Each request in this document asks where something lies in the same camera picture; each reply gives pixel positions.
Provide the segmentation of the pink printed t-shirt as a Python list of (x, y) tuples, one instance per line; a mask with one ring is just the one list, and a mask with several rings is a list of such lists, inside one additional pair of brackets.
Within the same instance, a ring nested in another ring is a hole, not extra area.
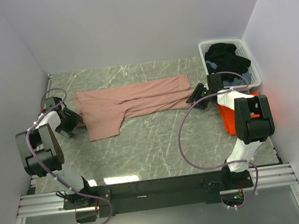
[(120, 134), (125, 119), (164, 110), (188, 109), (193, 90), (187, 75), (87, 92), (77, 92), (74, 104), (90, 141)]

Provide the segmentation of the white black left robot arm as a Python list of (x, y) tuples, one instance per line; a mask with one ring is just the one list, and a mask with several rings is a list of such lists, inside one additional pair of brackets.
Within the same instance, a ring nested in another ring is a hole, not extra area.
[(74, 137), (73, 130), (82, 117), (68, 109), (62, 98), (50, 97), (45, 99), (39, 118), (34, 129), (14, 137), (25, 171), (30, 176), (53, 178), (65, 188), (61, 197), (83, 207), (90, 206), (94, 193), (83, 176), (64, 165), (64, 154), (55, 136), (59, 133), (67, 139)]

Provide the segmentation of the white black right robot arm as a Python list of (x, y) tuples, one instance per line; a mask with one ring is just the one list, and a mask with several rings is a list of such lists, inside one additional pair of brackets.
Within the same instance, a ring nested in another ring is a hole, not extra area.
[(275, 126), (268, 99), (264, 95), (247, 95), (238, 89), (225, 89), (222, 75), (240, 74), (223, 71), (207, 76), (207, 85), (197, 84), (186, 103), (198, 109), (206, 109), (210, 102), (232, 110), (237, 141), (221, 171), (222, 184), (235, 188), (247, 179), (247, 171), (260, 145), (274, 134)]

